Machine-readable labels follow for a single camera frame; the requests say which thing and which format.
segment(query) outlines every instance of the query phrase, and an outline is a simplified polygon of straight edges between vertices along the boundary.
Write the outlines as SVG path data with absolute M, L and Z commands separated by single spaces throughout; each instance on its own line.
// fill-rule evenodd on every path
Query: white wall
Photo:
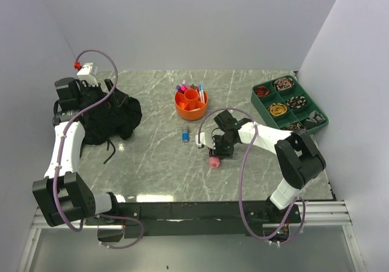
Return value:
M 45 2 L 73 52 L 121 69 L 298 70 L 335 0 Z
M 389 269 L 389 0 L 337 0 L 299 78 L 329 117 L 318 135 L 369 271 Z
M 15 271 L 53 147 L 53 82 L 74 57 L 43 0 L 0 0 L 0 263 Z

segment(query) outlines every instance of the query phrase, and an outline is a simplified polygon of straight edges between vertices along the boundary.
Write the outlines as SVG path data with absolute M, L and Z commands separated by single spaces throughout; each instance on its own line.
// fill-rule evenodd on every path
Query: orange cup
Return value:
M 208 106 L 208 95 L 204 91 L 205 103 L 200 101 L 199 91 L 196 87 L 188 89 L 184 94 L 176 92 L 174 97 L 178 115 L 186 120 L 197 120 L 204 116 Z

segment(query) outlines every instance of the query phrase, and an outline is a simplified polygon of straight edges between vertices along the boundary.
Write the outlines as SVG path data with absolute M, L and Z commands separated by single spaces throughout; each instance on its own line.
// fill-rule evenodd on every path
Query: green tray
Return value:
M 284 91 L 277 92 L 274 89 L 273 82 L 279 78 L 282 77 L 288 77 L 292 78 L 294 80 L 294 86 L 286 89 Z M 282 129 L 285 126 L 292 124 L 292 123 L 300 123 L 303 125 L 303 122 L 305 119 L 309 117 L 309 114 L 316 110 L 323 114 L 323 116 L 326 118 L 326 121 L 322 123 L 319 126 L 316 126 L 314 128 L 308 129 L 307 133 L 314 134 L 319 129 L 323 128 L 328 124 L 328 117 L 325 115 L 325 113 L 316 105 L 314 100 L 308 95 L 308 93 L 304 90 L 304 88 L 298 83 L 296 78 L 294 76 L 286 75 L 281 76 L 277 79 L 274 79 L 272 81 L 268 81 L 266 83 L 258 84 L 253 87 L 252 94 L 251 94 L 251 102 L 253 103 L 254 107 L 257 109 L 257 111 L 262 116 L 263 120 L 267 124 L 267 126 L 270 126 L 271 128 L 276 129 Z M 265 97 L 258 97 L 256 93 L 254 92 L 254 89 L 260 86 L 265 86 L 269 89 L 269 94 L 267 94 Z M 304 96 L 306 98 L 306 105 L 291 110 L 287 105 L 286 101 L 294 96 Z M 273 103 L 282 103 L 287 107 L 287 112 L 279 117 L 273 117 L 270 115 L 269 111 L 267 109 L 270 107 Z

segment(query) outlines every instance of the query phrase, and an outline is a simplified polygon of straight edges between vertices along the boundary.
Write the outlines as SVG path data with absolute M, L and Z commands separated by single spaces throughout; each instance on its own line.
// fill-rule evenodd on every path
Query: marble table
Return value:
M 185 121 L 175 110 L 175 87 L 182 80 L 204 82 L 209 95 L 208 111 L 220 107 L 237 107 L 248 111 L 264 123 L 250 102 L 251 88 L 291 71 L 260 70 L 169 70 L 123 71 L 118 88 L 140 101 L 143 118 L 128 140 L 112 138 L 116 154 L 106 144 L 85 146 L 80 174 L 95 194 L 112 191 L 124 202 L 218 201 L 238 199 L 238 177 L 247 145 L 235 147 L 234 158 L 223 160 L 218 169 L 208 162 L 206 148 L 194 143 L 200 121 Z M 112 77 L 100 72 L 97 78 Z M 238 120 L 243 115 L 233 112 Z M 205 131 L 216 127 L 213 117 L 204 124 Z M 190 128 L 188 143 L 181 139 L 182 126 Z M 244 173 L 244 199 L 265 200 L 275 190 L 282 174 L 275 155 L 253 148 Z M 303 192 L 305 199 L 332 199 L 331 186 L 325 172 Z

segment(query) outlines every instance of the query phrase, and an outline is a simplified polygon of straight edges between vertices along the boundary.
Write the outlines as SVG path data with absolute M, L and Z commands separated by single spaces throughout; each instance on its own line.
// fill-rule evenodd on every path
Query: black fabric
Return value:
M 81 109 L 87 108 L 107 95 L 101 87 L 87 87 L 85 83 L 80 84 L 80 90 Z M 105 102 L 88 110 L 80 119 L 85 128 L 83 143 L 100 145 L 114 135 L 119 135 L 126 140 L 133 134 L 141 119 L 139 101 L 115 89 Z

